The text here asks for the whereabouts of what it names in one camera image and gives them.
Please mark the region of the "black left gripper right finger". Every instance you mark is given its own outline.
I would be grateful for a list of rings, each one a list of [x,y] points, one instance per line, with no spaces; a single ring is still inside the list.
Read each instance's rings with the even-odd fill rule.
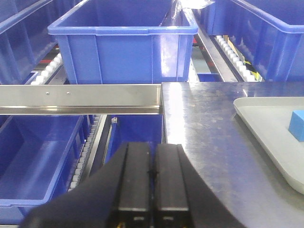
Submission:
[[[189,161],[180,144],[159,144],[155,154],[157,228],[242,228]]]

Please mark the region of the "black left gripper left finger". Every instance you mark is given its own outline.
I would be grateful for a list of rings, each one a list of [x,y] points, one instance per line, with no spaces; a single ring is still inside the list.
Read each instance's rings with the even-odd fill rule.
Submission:
[[[147,228],[150,147],[126,142],[109,162],[71,191],[34,208],[21,228]]]

